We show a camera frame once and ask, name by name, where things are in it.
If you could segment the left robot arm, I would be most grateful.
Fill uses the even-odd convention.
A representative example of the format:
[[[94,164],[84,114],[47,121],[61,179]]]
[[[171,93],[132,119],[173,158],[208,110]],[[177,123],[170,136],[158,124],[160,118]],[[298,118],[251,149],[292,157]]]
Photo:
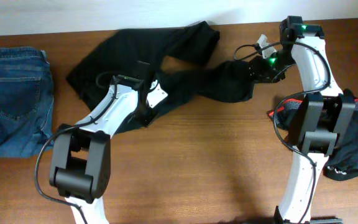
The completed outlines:
[[[106,96],[88,116],[60,126],[49,182],[77,223],[107,223],[102,196],[111,175],[111,139],[130,121],[148,126],[166,97],[150,64],[138,61],[131,76],[112,76]]]

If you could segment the black trousers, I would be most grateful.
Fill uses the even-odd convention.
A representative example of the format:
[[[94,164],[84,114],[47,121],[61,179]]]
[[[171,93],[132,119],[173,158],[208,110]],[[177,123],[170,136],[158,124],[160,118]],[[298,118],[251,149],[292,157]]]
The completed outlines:
[[[155,107],[163,116],[201,95],[224,103],[253,97],[250,65],[229,60],[206,69],[220,33],[207,22],[171,29],[124,29],[100,43],[67,76],[67,82],[93,110],[105,97],[112,75],[134,76],[138,61],[150,64],[167,97]]]

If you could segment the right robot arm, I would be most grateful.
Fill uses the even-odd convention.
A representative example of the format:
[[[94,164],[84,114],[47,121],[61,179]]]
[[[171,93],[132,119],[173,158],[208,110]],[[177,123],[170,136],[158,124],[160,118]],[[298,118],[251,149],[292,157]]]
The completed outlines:
[[[293,153],[287,188],[275,208],[274,223],[342,223],[340,218],[312,218],[311,203],[320,173],[345,136],[356,107],[332,75],[325,53],[323,28],[288,16],[279,26],[281,50],[264,35],[250,62],[252,78],[275,83],[290,65],[298,67],[303,91],[299,108],[282,143]]]

